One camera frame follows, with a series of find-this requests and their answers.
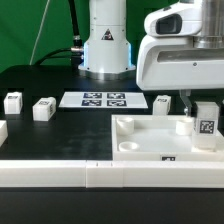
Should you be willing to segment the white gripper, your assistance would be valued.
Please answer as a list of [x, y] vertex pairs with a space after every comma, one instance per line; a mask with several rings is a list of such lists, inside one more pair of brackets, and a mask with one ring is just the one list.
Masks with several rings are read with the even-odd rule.
[[224, 87], [224, 0], [179, 0], [147, 15], [139, 48], [137, 85], [180, 90], [191, 115], [192, 89]]

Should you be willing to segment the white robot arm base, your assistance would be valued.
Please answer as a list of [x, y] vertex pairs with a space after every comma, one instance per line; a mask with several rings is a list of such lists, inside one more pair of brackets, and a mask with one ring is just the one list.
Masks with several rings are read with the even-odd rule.
[[84, 43], [80, 74], [98, 80], [130, 77], [131, 44], [126, 39], [126, 0], [89, 0], [90, 35]]

